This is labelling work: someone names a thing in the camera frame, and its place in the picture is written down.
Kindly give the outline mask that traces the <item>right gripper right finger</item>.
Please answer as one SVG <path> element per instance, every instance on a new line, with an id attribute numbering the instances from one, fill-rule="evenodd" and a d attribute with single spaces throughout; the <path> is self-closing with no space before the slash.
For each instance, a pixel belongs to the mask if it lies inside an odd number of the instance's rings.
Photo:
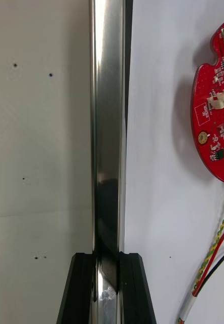
<path id="1" fill-rule="evenodd" d="M 121 323 L 156 323 L 142 257 L 120 252 Z"/>

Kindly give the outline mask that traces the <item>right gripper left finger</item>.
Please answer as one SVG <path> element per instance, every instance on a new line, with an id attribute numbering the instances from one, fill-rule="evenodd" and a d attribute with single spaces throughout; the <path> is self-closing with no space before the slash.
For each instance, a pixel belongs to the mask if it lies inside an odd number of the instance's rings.
<path id="1" fill-rule="evenodd" d="M 92 254 L 73 255 L 61 300 L 57 323 L 90 323 L 93 270 Z"/>

